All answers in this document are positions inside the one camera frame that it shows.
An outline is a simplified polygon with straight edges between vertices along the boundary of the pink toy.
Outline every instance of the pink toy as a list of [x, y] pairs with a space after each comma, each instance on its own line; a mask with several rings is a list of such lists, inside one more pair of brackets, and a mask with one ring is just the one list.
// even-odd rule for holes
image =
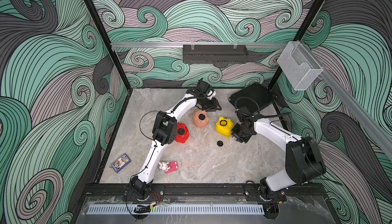
[[158, 162], [159, 163], [159, 168], [163, 170], [166, 174], [174, 172], [178, 170], [178, 164], [177, 161], [173, 162]]
[[203, 111], [201, 109], [197, 109], [194, 113], [193, 113], [193, 123], [199, 127], [204, 129], [208, 122], [209, 122], [209, 118], [208, 118], [208, 114], [206, 111]]

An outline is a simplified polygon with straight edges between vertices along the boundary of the wall mural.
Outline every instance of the wall mural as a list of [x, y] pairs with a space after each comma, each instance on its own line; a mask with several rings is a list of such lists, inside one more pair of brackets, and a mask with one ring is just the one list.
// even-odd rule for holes
[[0, 0], [0, 219], [69, 223], [127, 91], [83, 0]]
[[[392, 136], [392, 0], [326, 0], [303, 41]], [[324, 185], [342, 223], [392, 221], [392, 162], [318, 78], [306, 91], [278, 80], [290, 129], [319, 143]]]
[[[287, 42], [312, 0], [93, 0], [111, 41]], [[247, 64], [184, 64], [181, 49], [120, 48], [133, 87], [268, 83], [281, 50], [250, 49]]]

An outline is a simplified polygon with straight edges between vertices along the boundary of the black rubber stopper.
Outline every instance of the black rubber stopper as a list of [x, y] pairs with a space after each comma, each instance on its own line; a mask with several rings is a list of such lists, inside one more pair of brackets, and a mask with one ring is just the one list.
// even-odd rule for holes
[[179, 135], [183, 135], [183, 134], [185, 134], [185, 130], [184, 130], [184, 128], [180, 128], [180, 129], [178, 129], [177, 133], [178, 133]]
[[222, 125], [222, 126], [226, 126], [227, 125], [227, 121], [222, 119], [221, 121], [219, 121], [219, 124]]

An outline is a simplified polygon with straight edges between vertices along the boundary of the aluminum rail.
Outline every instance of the aluminum rail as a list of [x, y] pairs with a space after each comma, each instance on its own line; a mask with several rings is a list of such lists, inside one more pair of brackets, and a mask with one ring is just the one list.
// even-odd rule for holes
[[248, 49], [284, 49], [288, 42], [257, 43], [257, 42], [111, 42], [112, 48], [182, 48], [183, 45], [246, 45]]

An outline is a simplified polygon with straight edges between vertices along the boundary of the vent grille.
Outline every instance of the vent grille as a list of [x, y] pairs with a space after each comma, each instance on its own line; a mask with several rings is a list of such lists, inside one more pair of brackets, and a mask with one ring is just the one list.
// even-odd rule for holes
[[[129, 204], [132, 214], [137, 204]], [[87, 215], [129, 215], [125, 204], [91, 204]], [[169, 204], [157, 206], [150, 215], [264, 215], [257, 204]]]
[[246, 63], [248, 51], [245, 45], [184, 45], [183, 62], [194, 63]]

